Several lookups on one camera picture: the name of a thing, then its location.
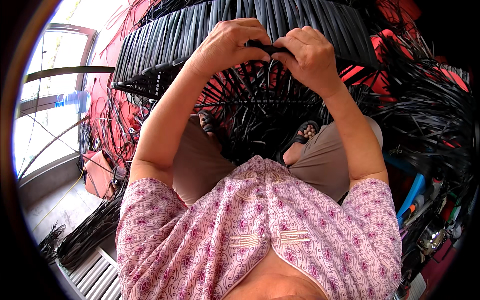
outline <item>black sandal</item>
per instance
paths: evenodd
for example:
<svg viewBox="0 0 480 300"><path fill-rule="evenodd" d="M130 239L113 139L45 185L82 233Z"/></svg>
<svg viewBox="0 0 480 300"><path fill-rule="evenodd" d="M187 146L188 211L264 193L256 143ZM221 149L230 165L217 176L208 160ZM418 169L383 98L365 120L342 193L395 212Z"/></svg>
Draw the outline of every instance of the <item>black sandal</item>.
<svg viewBox="0 0 480 300"><path fill-rule="evenodd" d="M304 132L305 130L307 130L308 125L313 126L313 129L315 129L314 134L318 134L320 132L320 127L315 121L306 121L305 123L300 125L300 127L297 129L296 132L299 132L299 131ZM285 147L283 147L280 151L277 152L276 154L277 162L287 167L287 165L285 164L285 161L283 160L283 154L285 154L285 152L293 145L293 143L300 143L305 145L309 140L310 138L306 138L304 135L300 135L300 134L295 135Z"/></svg>
<svg viewBox="0 0 480 300"><path fill-rule="evenodd" d="M216 133L216 130L217 130L216 119L212 115L212 113L208 110L202 109L197 113L197 116L200 114L205 115L203 120L205 122L205 125L203 126L204 131Z"/></svg>

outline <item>khaki pants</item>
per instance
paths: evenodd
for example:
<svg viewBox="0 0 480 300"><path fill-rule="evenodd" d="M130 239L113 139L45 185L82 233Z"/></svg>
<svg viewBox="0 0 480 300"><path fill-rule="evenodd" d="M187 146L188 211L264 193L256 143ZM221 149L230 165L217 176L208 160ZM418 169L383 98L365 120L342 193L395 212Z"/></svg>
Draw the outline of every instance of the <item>khaki pants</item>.
<svg viewBox="0 0 480 300"><path fill-rule="evenodd" d="M365 118L381 147L380 127L373 119ZM210 142L198 116L191 117L173 161L173 188L182 200L188 206L193 205L235 168ZM337 202L348 192L347 156L335 122L322 126L319 134L307 142L298 162L289 169L300 180Z"/></svg>

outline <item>woman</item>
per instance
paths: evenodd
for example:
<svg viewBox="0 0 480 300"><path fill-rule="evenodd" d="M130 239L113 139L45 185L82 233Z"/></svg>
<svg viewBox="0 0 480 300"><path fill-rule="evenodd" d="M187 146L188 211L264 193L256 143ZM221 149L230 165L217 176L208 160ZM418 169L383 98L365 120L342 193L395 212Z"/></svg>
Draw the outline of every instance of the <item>woman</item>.
<svg viewBox="0 0 480 300"><path fill-rule="evenodd" d="M270 45L256 19L217 24L142 127L117 230L123 299L388 299L401 243L381 134L318 30L292 30L274 46L294 56L271 57L335 119L301 128L290 169L259 156L235 168L202 130L209 117L190 118L214 73L271 59L248 40Z"/></svg>

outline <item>water bottle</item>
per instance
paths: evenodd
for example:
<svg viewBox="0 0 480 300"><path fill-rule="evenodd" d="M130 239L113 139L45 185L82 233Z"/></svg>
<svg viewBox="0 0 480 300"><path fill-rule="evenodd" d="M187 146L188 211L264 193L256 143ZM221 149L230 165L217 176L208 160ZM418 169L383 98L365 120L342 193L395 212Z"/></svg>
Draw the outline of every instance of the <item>water bottle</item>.
<svg viewBox="0 0 480 300"><path fill-rule="evenodd" d="M75 105L77 114L88 112L90 109L90 92L89 91L75 91L71 94L64 94L63 99L60 100L60 95L57 96L57 103L55 107L63 107L65 105Z"/></svg>

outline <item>yellow cable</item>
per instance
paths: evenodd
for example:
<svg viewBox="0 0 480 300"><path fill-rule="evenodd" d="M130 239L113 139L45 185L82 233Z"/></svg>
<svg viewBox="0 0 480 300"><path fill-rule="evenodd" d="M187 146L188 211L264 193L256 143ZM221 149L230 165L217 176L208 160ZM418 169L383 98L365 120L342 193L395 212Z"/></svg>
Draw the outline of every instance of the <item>yellow cable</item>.
<svg viewBox="0 0 480 300"><path fill-rule="evenodd" d="M43 217L43 219L40 220L40 222L35 226L35 228L32 230L32 232L35 231L35 229L38 227L38 225L40 225L40 223L42 223L43 220L45 220L45 218L50 215L50 213L55 209L55 207L57 207L58 204L60 204L60 202L63 200L63 198L65 198L65 196L70 193L70 191L75 187L75 185L77 185L77 183L80 181L80 179L82 179L82 176L84 175L84 171L85 171L85 168L82 169L82 173L80 174L80 177L78 178L77 182L68 190L68 192L66 192L63 197L60 199L60 201L57 202L57 204L55 204L55 206L48 212L48 214L45 215L45 217Z"/></svg>

